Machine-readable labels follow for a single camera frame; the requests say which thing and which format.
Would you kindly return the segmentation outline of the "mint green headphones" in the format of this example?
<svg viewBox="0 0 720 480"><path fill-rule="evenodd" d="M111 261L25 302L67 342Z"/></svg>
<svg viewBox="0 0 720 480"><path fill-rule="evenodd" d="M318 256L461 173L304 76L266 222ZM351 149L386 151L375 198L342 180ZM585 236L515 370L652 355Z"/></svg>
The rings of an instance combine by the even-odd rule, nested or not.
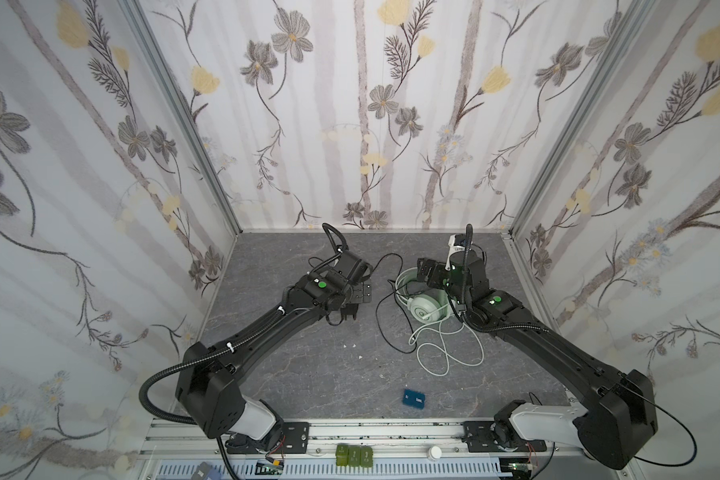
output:
<svg viewBox="0 0 720 480"><path fill-rule="evenodd" d="M404 269L394 280L393 289L396 304L414 321L407 344L424 372L442 378L450 374L453 365L476 369L484 364L482 341L471 327L457 319L445 292L419 281L415 268ZM456 349L449 347L449 340L462 334L469 335L477 347L472 361L459 358Z"/></svg>

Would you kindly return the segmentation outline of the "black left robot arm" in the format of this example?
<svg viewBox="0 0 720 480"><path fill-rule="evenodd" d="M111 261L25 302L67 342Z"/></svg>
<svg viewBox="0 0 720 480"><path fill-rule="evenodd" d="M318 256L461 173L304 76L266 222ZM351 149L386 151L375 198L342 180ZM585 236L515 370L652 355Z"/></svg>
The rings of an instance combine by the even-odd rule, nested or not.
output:
<svg viewBox="0 0 720 480"><path fill-rule="evenodd" d="M206 437L242 434L256 442L271 442L280 435L279 417L264 402L246 397L241 385L271 352L305 328L334 313L339 326L355 319L359 306L370 299L373 267L353 252L346 237L334 226L322 225L333 254L293 285L284 289L276 306L241 331L211 346L192 345L183 361L153 374L141 385L138 399L153 417L195 425ZM178 377L175 398L183 415L159 408L149 392L160 381Z"/></svg>

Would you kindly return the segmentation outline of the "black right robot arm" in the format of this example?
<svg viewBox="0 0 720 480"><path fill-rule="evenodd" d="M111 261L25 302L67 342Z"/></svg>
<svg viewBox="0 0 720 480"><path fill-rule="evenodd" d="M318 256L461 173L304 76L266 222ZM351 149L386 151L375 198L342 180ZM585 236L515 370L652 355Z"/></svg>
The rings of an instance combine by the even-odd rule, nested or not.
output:
<svg viewBox="0 0 720 480"><path fill-rule="evenodd" d="M568 407L509 403L493 417L498 445L511 449L528 441L561 443L620 470L658 432L663 409L646 375L624 373L596 359L547 327L520 300L492 288L475 253L456 252L445 262L421 258L417 279L444 292L448 306L473 331L517 348L576 399Z"/></svg>

